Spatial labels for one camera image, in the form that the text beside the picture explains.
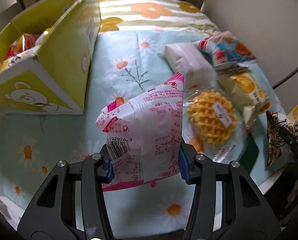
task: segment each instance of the daisy print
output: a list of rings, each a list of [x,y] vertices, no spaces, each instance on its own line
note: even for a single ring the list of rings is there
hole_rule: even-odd
[[[183,134],[188,138],[186,140],[186,143],[193,145],[197,153],[201,153],[204,151],[203,141],[198,136],[194,135],[194,132],[191,128],[184,128]]]
[[[132,55],[123,56],[122,58],[118,58],[113,60],[112,67],[106,72],[107,79],[114,79],[121,70],[124,70],[126,67],[130,68],[132,66],[132,62],[134,61],[134,57]]]
[[[163,213],[159,216],[163,220],[162,226],[175,227],[181,225],[185,227],[190,214],[191,203],[187,198],[176,198],[174,194],[169,199],[162,198],[163,204],[158,204],[157,208]]]
[[[18,181],[11,183],[11,191],[14,192],[14,200],[22,205],[24,203],[24,191]]]
[[[20,163],[24,163],[25,165],[31,165],[36,160],[36,156],[40,153],[38,150],[33,149],[36,142],[37,141],[31,137],[22,137],[21,145],[19,146],[18,151],[18,153],[21,154],[19,160]]]
[[[145,53],[153,53],[157,50],[157,45],[150,38],[139,39],[140,51]]]
[[[91,141],[88,140],[87,142],[87,148],[80,143],[79,144],[79,150],[73,150],[72,155],[70,157],[69,163],[75,163],[75,162],[82,162],[85,159],[87,159],[89,156],[93,155],[94,153],[98,153],[99,148],[99,141],[96,141],[95,144],[92,146]]]
[[[39,160],[37,162],[37,171],[41,179],[45,179],[51,171],[50,165],[46,161]]]
[[[118,90],[117,93],[113,93],[113,95],[110,96],[110,99],[107,100],[107,104],[111,104],[113,101],[118,100],[120,105],[123,105],[130,97],[131,93],[126,93],[124,90]]]

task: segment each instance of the barcode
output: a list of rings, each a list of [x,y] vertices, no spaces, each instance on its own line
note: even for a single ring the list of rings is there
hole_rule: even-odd
[[[128,141],[107,141],[107,149],[112,161],[122,157],[130,151]]]

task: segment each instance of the waffle cookie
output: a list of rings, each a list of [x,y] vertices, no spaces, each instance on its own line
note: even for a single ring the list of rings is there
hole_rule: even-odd
[[[229,139],[238,120],[232,103],[214,90],[195,97],[187,111],[200,137],[212,147]]]

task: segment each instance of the striped fabric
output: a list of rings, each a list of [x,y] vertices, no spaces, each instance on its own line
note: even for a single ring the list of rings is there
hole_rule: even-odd
[[[190,31],[212,35],[218,27],[196,6],[178,0],[99,0],[101,32]]]

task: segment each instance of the pink snack package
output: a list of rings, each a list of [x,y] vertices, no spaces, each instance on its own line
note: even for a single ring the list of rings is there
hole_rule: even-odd
[[[96,126],[107,135],[115,178],[104,191],[135,187],[179,173],[184,76],[166,82],[120,106],[102,109]]]

